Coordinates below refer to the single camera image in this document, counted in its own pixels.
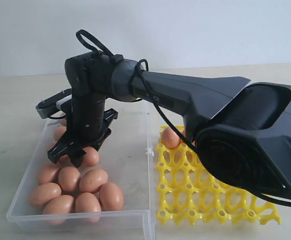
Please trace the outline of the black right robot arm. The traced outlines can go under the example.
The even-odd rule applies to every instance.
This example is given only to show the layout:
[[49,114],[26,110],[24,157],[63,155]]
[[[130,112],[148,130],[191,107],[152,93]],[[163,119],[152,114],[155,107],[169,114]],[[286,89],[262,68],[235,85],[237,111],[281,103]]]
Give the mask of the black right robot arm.
[[219,181],[280,205],[291,200],[291,85],[148,71],[145,60],[88,52],[68,58],[67,129],[47,153],[81,165],[84,147],[110,134],[105,100],[142,99],[183,118],[183,141]]

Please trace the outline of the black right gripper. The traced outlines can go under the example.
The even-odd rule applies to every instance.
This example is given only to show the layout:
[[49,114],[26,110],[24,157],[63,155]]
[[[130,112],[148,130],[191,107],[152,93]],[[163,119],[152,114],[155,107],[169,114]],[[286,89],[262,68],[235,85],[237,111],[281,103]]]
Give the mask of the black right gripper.
[[110,125],[118,118],[112,108],[105,110],[106,95],[92,92],[79,96],[71,95],[70,103],[62,110],[67,120],[66,132],[47,151],[48,159],[54,163],[65,163],[68,155],[71,164],[79,168],[83,163],[85,147],[99,150],[105,139],[112,133]]

